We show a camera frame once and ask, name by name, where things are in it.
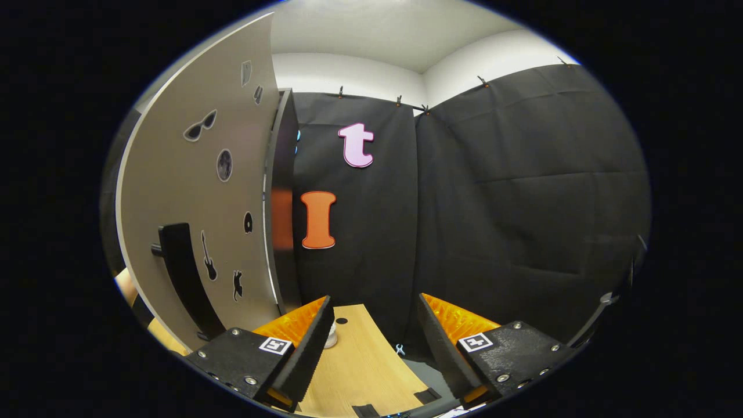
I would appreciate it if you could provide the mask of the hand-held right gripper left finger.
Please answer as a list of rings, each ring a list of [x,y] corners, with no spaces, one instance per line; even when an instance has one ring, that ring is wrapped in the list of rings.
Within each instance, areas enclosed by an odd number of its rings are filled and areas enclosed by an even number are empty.
[[[244,399],[294,413],[334,321],[331,297],[319,297],[253,331],[233,327],[183,360]]]

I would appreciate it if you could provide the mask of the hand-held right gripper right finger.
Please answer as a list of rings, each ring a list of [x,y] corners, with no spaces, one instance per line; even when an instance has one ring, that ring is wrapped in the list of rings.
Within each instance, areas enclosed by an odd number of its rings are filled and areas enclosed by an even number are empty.
[[[494,321],[420,293],[417,317],[454,398],[464,406],[524,392],[576,355],[576,349],[525,321]]]

